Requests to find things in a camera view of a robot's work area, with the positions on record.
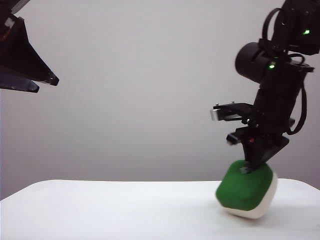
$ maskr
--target black cable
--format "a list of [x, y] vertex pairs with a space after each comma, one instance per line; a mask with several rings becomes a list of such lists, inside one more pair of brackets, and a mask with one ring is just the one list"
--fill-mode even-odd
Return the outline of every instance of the black cable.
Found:
[[268, 55], [270, 57], [278, 57], [277, 54], [274, 53], [272, 46], [268, 40], [268, 29], [269, 29], [269, 25], [270, 25], [270, 21], [272, 19], [272, 17], [277, 13], [277, 12], [282, 12], [284, 15], [284, 23], [283, 24], [288, 24], [288, 17], [286, 15], [285, 10], [283, 10], [282, 8], [275, 8], [273, 9], [269, 15], [266, 17], [264, 24], [263, 24], [263, 28], [262, 28], [262, 42], [263, 42], [263, 46], [265, 51], [268, 53]]
[[300, 58], [301, 58], [301, 62], [299, 63], [300, 65], [301, 65], [301, 64], [304, 64], [304, 63], [305, 63], [305, 60], [306, 60], [305, 56], [303, 56], [303, 55], [300, 54], [300, 53], [292, 53], [292, 54], [289, 54], [288, 57], [289, 57], [289, 58], [300, 57]]
[[289, 130], [286, 132], [288, 135], [294, 135], [298, 133], [302, 129], [307, 119], [307, 92], [304, 82], [302, 83], [301, 87], [301, 108], [300, 120], [293, 131], [291, 131], [291, 129], [289, 128]]

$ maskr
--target sponge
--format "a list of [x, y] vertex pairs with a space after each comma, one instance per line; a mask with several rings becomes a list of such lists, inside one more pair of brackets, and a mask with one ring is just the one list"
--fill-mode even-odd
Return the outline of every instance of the sponge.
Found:
[[266, 164], [242, 173], [244, 160], [235, 161], [216, 190], [216, 198], [228, 213], [258, 219], [268, 210], [277, 189], [277, 175]]

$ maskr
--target white backdrop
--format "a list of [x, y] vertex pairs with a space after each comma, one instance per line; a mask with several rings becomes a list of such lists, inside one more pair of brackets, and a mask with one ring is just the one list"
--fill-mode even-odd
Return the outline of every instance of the white backdrop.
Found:
[[[212, 122], [215, 103], [253, 103], [238, 51], [282, 0], [32, 0], [17, 15], [60, 78], [37, 94], [2, 91], [2, 198], [48, 179], [220, 180], [244, 157]], [[319, 56], [307, 63], [320, 68]], [[320, 188], [319, 73], [308, 118], [270, 160], [281, 178]], [[300, 116], [300, 103], [293, 116]]]

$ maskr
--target white tabletop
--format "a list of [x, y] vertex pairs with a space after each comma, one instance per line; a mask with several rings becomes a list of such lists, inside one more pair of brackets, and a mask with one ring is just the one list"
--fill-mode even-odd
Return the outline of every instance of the white tabletop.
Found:
[[267, 214], [225, 213], [219, 181], [48, 180], [1, 201], [1, 240], [320, 239], [320, 190], [280, 179]]

